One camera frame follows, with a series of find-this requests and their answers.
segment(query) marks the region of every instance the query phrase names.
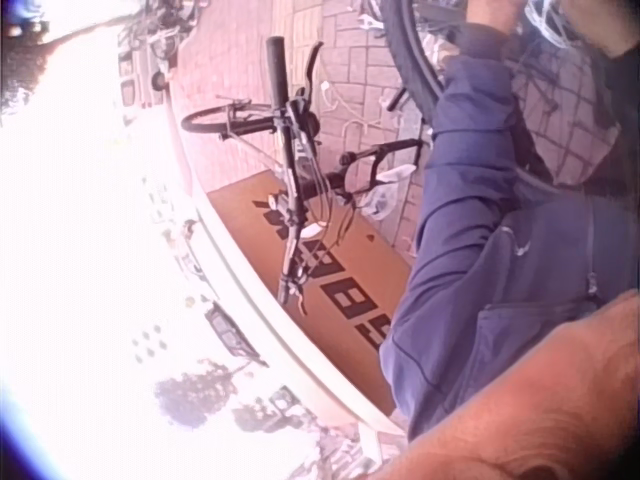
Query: blue sleeve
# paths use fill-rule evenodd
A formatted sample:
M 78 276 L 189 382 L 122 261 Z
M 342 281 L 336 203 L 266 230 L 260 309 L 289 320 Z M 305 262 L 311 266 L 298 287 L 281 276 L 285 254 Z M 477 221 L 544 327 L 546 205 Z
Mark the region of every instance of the blue sleeve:
M 469 27 L 461 54 L 447 65 L 425 169 L 417 258 L 403 302 L 409 309 L 414 295 L 424 302 L 473 267 L 515 199 L 509 131 L 515 100 L 511 72 L 499 60 L 504 39 L 498 35 Z

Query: handlebar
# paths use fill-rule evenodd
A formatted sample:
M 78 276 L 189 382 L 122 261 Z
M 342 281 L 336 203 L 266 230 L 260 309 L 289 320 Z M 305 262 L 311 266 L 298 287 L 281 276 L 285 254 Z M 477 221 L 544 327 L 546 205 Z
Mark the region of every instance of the handlebar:
M 284 152 L 285 183 L 287 185 L 288 210 L 291 212 L 289 236 L 282 266 L 282 275 L 278 286 L 278 302 L 284 304 L 289 299 L 289 283 L 294 278 L 294 256 L 300 242 L 302 227 L 306 223 L 304 203 L 298 192 L 300 182 L 295 166 L 293 152 L 293 137 L 291 125 L 287 121 L 286 107 L 289 102 L 289 84 L 287 80 L 287 66 L 283 37 L 269 37 L 267 39 L 267 66 L 271 83 L 271 99 L 274 110 L 274 123 L 280 135 Z

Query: blue jacket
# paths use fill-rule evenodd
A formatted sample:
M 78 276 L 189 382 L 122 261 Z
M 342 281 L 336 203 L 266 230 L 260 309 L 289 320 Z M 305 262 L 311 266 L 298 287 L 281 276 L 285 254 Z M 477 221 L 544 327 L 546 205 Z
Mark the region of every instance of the blue jacket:
M 510 70 L 496 55 L 467 45 L 450 60 L 417 258 L 380 350 L 410 440 L 552 329 L 637 288 L 634 216 L 603 198 L 524 194 L 514 107 Z

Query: brake lever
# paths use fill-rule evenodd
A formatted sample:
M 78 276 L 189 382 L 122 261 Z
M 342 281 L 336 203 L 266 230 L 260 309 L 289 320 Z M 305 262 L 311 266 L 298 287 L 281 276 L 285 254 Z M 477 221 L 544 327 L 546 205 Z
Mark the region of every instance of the brake lever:
M 323 45 L 323 42 L 316 42 L 311 48 L 311 53 L 309 54 L 309 59 L 307 60 L 304 99 L 309 107 L 311 106 L 311 96 L 313 93 L 313 71 L 315 70 L 316 60 L 318 59 L 318 54 L 320 53 L 320 49 Z

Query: hand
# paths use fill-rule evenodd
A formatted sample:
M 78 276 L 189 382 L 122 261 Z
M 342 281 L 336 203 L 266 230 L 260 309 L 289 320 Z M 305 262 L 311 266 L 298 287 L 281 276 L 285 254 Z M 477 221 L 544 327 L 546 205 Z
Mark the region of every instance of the hand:
M 571 26 L 593 46 L 615 58 L 640 42 L 640 27 L 626 0 L 560 0 Z
M 511 35 L 518 26 L 527 0 L 469 0 L 467 22 L 479 23 Z

